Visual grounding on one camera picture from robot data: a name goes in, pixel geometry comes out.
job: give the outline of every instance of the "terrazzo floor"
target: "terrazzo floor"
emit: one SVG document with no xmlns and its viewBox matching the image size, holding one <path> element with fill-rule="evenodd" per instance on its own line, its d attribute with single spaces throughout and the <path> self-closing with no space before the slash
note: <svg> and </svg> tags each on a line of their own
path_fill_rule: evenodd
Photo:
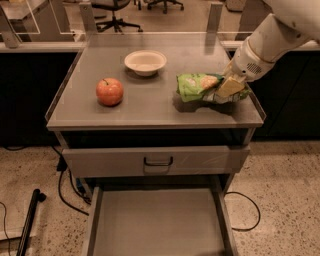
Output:
<svg viewBox="0 0 320 256">
<path fill-rule="evenodd" d="M 251 198 L 261 211 L 261 221 L 251 231 L 233 232 L 239 255 L 319 255 L 320 141 L 251 142 L 250 146 L 229 191 Z M 67 207 L 58 196 L 58 157 L 51 147 L 0 149 L 0 201 L 7 207 L 9 236 L 23 227 L 33 190 L 47 195 L 38 204 L 26 255 L 81 253 L 87 216 Z M 72 190 L 67 172 L 62 195 L 89 210 Z M 250 228 L 257 222 L 257 211 L 246 198 L 228 194 L 225 200 L 232 227 Z M 1 231 L 3 218 L 0 206 Z M 11 255 L 18 243 L 19 239 L 11 240 Z M 8 255 L 7 241 L 0 242 L 0 255 Z"/>
</svg>

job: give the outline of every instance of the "white bowl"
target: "white bowl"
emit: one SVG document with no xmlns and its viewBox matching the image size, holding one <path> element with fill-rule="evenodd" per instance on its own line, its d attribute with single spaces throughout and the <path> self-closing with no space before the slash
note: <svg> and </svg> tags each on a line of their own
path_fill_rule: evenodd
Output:
<svg viewBox="0 0 320 256">
<path fill-rule="evenodd" d="M 139 76 L 152 76 L 166 63 L 166 56 L 151 50 L 132 52 L 124 59 L 124 64 Z"/>
</svg>

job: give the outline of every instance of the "open drawer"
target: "open drawer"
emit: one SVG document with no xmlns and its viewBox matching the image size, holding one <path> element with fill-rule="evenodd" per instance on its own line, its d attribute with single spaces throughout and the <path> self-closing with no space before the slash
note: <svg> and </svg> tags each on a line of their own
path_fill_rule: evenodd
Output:
<svg viewBox="0 0 320 256">
<path fill-rule="evenodd" d="M 238 255 L 218 177 L 206 179 L 197 188 L 95 187 L 82 256 Z"/>
<path fill-rule="evenodd" d="M 198 175 L 239 172 L 249 146 L 65 149 L 74 177 Z"/>
</svg>

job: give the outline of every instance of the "cable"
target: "cable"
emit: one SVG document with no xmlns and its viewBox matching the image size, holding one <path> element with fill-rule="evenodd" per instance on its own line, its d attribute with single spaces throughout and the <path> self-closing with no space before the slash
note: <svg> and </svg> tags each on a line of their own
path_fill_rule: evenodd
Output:
<svg viewBox="0 0 320 256">
<path fill-rule="evenodd" d="M 91 205 L 91 200 L 90 200 L 90 198 L 84 196 L 84 195 L 81 194 L 79 191 L 77 191 L 77 189 L 75 188 L 75 186 L 74 186 L 74 184 L 73 184 L 73 181 L 72 181 L 72 175 L 71 175 L 70 169 L 69 169 L 68 171 L 69 171 L 70 184 L 71 184 L 71 187 L 72 187 L 73 191 L 74 191 L 80 198 L 82 198 L 85 203 Z"/>
<path fill-rule="evenodd" d="M 71 205 L 70 203 L 68 203 L 68 202 L 63 198 L 63 196 L 62 196 L 62 194 L 61 194 L 61 180 L 62 180 L 63 173 L 64 173 L 64 171 L 62 171 L 62 172 L 60 173 L 59 184 L 58 184 L 58 192 L 59 192 L 59 197 L 60 197 L 61 201 L 62 201 L 63 203 L 65 203 L 67 206 L 69 206 L 70 208 L 76 210 L 77 212 L 80 212 L 80 213 L 82 213 L 82 214 L 84 214 L 84 215 L 86 215 L 86 216 L 89 216 L 89 213 L 87 213 L 87 212 L 85 212 L 85 211 L 82 211 L 81 209 L 79 209 L 79 208 Z"/>
<path fill-rule="evenodd" d="M 6 207 L 6 205 L 5 205 L 4 203 L 2 203 L 2 202 L 0 202 L 0 204 L 1 204 L 1 205 L 3 206 L 3 208 L 4 208 L 3 231 L 4 231 L 4 234 L 5 234 L 6 238 L 8 239 L 8 254 L 9 254 L 9 256 L 11 256 L 11 254 L 10 254 L 10 251 L 11 251 L 11 249 L 10 249 L 10 238 L 9 238 L 9 236 L 8 236 L 8 234 L 7 234 L 7 231 L 6 231 L 7 207 Z"/>
<path fill-rule="evenodd" d="M 227 192 L 226 193 L 226 195 L 228 195 L 228 194 L 237 194 L 237 195 L 240 195 L 240 196 L 243 196 L 243 197 L 247 198 L 249 201 L 251 201 L 253 203 L 253 205 L 256 207 L 257 212 L 258 212 L 258 221 L 254 226 L 252 226 L 251 228 L 232 228 L 232 230 L 238 231 L 238 232 L 248 232 L 248 231 L 251 231 L 254 228 L 256 228 L 259 225 L 260 220 L 261 220 L 261 212 L 260 212 L 260 209 L 259 209 L 258 205 L 251 198 L 247 197 L 246 195 L 244 195 L 244 194 L 242 194 L 240 192 L 232 191 L 232 192 Z"/>
<path fill-rule="evenodd" d="M 52 148 L 59 156 L 62 156 L 61 152 L 59 152 L 54 146 L 51 146 L 51 148 Z"/>
<path fill-rule="evenodd" d="M 59 152 L 54 146 L 51 146 L 52 149 L 60 156 L 60 159 L 59 159 L 59 163 L 58 163 L 58 166 L 57 166 L 57 171 L 65 171 L 67 168 L 68 168 L 68 165 L 66 164 L 66 162 L 64 161 L 64 158 L 61 154 L 61 152 Z M 73 189 L 73 191 L 80 197 L 83 199 L 83 201 L 89 205 L 91 205 L 91 200 L 90 198 L 88 197 L 85 197 L 83 194 L 81 194 L 79 191 L 77 191 L 77 189 L 75 188 L 73 182 L 72 182 L 72 175 L 71 175 L 71 171 L 69 169 L 69 177 L 70 177 L 70 184 L 71 184 L 71 187 Z"/>
<path fill-rule="evenodd" d="M 3 146 L 4 149 L 8 150 L 8 151 L 19 151 L 22 149 L 27 148 L 28 146 L 21 146 L 21 147 L 7 147 L 7 146 Z"/>
</svg>

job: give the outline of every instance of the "red apple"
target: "red apple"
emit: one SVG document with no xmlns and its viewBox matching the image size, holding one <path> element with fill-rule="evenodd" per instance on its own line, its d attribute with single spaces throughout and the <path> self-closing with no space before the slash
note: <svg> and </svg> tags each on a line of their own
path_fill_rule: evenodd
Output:
<svg viewBox="0 0 320 256">
<path fill-rule="evenodd" d="M 96 86 L 96 95 L 101 104 L 114 106 L 121 102 L 123 97 L 123 86 L 115 78 L 104 78 Z"/>
</svg>

